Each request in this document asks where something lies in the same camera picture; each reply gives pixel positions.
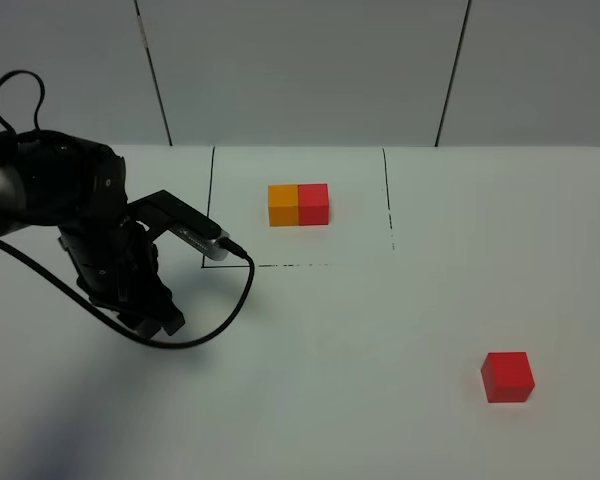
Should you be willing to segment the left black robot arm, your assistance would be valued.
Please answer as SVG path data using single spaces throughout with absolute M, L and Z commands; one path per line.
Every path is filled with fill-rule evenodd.
M 72 289 L 22 260 L 124 336 L 153 345 L 185 324 L 158 275 L 150 223 L 125 191 L 126 165 L 110 147 L 53 131 L 0 132 L 1 238 L 28 226 L 56 227 L 77 272 Z

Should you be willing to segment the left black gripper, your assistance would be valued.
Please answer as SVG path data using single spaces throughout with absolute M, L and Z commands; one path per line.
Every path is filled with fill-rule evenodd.
M 117 314 L 145 339 L 174 335 L 185 325 L 158 276 L 157 249 L 146 230 L 124 215 L 113 221 L 78 219 L 59 226 L 60 243 L 78 273 L 78 286 L 96 306 Z

